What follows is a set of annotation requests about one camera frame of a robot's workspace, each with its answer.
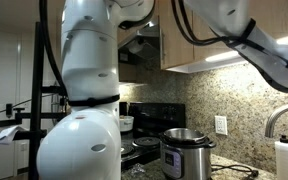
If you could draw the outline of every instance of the stainless steel range hood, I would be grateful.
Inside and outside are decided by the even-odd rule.
[[[136,56],[144,60],[160,58],[161,37],[157,17],[119,43],[119,61],[130,61],[130,57],[134,59]]]

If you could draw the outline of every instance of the granite backsplash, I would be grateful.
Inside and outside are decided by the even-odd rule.
[[[264,130],[270,114],[288,104],[288,94],[271,88],[252,65],[182,74],[161,71],[156,60],[141,62],[137,73],[146,85],[121,87],[121,101],[184,103],[188,128],[217,143],[212,153],[275,173],[274,142],[288,136],[288,112],[277,121],[274,138],[264,137]],[[215,115],[227,117],[228,136],[215,134]]]

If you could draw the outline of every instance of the black stove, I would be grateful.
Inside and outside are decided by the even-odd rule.
[[[122,170],[160,158],[159,134],[185,127],[185,105],[174,103],[130,103],[133,130],[121,134]]]

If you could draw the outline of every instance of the countertop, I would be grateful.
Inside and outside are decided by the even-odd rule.
[[[233,165],[233,164],[239,164],[239,165],[245,165],[238,163],[236,161],[232,161],[220,156],[216,156],[214,154],[211,155],[211,161],[212,164],[218,164],[218,165]],[[253,170],[259,170],[257,168],[248,166]],[[148,164],[144,165],[144,173],[137,173],[136,175],[132,175],[131,170],[128,170],[126,172],[122,173],[122,180],[164,180],[164,175],[161,170],[160,166],[160,160],[152,161]],[[216,171],[212,173],[212,179],[213,180],[240,180],[245,178],[247,175],[242,172],[233,171],[230,169],[224,169],[220,171]],[[276,179],[276,176],[272,173],[269,173],[267,171],[259,170],[259,176],[256,178],[259,180],[273,180]]]

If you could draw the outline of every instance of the kitchen faucet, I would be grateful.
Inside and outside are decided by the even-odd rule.
[[[284,105],[282,107],[277,108],[271,114],[271,116],[268,118],[268,121],[266,123],[266,128],[265,128],[265,136],[266,137],[269,137],[269,138],[273,137],[274,125],[275,125],[277,119],[287,111],[288,111],[288,105]]]

